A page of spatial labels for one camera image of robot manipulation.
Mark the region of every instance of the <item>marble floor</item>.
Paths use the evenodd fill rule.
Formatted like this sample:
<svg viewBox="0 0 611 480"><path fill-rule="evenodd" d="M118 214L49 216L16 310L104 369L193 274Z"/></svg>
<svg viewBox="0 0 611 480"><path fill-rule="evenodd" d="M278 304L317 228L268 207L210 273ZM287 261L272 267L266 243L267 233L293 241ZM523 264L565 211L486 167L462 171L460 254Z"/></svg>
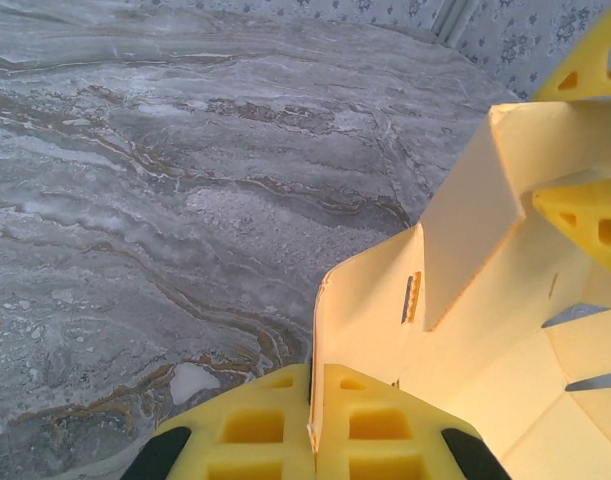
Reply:
<svg viewBox="0 0 611 480"><path fill-rule="evenodd" d="M325 271L516 100L422 32L158 3L0 0L0 480L116 479L305 361Z"/></svg>

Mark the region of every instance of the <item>gray marble surface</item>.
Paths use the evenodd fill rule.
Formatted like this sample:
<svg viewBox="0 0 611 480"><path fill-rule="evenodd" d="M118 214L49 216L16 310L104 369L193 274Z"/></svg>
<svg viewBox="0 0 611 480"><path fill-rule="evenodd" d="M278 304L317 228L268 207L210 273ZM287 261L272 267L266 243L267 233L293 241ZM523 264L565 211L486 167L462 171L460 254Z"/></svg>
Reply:
<svg viewBox="0 0 611 480"><path fill-rule="evenodd" d="M311 351L317 285L410 225L492 103L421 32L0 1L0 480L118 478Z"/></svg>

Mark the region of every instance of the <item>floral wallpaper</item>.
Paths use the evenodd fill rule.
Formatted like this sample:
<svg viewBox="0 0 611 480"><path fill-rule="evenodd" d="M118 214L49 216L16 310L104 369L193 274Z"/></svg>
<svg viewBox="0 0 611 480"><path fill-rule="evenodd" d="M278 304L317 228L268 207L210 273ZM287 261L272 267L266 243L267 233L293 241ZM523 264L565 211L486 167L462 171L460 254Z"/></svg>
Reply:
<svg viewBox="0 0 611 480"><path fill-rule="evenodd" d="M430 29L443 0L142 0L154 6Z"/></svg>
<svg viewBox="0 0 611 480"><path fill-rule="evenodd" d="M527 100L610 7L611 0L479 0L456 47Z"/></svg>

